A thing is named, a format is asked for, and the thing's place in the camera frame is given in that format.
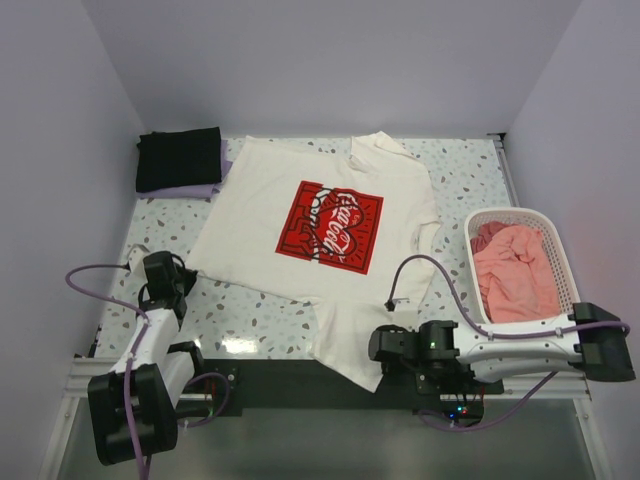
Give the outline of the white t shirt red print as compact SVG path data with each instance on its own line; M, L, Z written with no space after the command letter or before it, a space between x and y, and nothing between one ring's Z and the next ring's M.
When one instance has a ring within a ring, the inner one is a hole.
M312 357L367 391L390 296L419 304L439 230L427 167L383 132L347 155L247 137L187 259L212 279L309 303Z

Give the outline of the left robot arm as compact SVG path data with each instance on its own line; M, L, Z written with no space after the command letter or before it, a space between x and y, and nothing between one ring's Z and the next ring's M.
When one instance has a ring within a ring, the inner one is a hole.
M174 449L180 395L207 380L198 343L176 340L197 273L169 251L151 253L136 267L145 284L134 310L135 333L126 352L87 389L96 452L106 466Z

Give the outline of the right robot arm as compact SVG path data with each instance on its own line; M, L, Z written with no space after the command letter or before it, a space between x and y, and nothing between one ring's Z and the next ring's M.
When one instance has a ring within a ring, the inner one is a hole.
M529 323L476 324L434 320L412 331L384 325L371 334L368 355L384 374L412 373L418 389L476 393L514 376L582 373L602 383L636 378L627 336L618 317L589 302Z

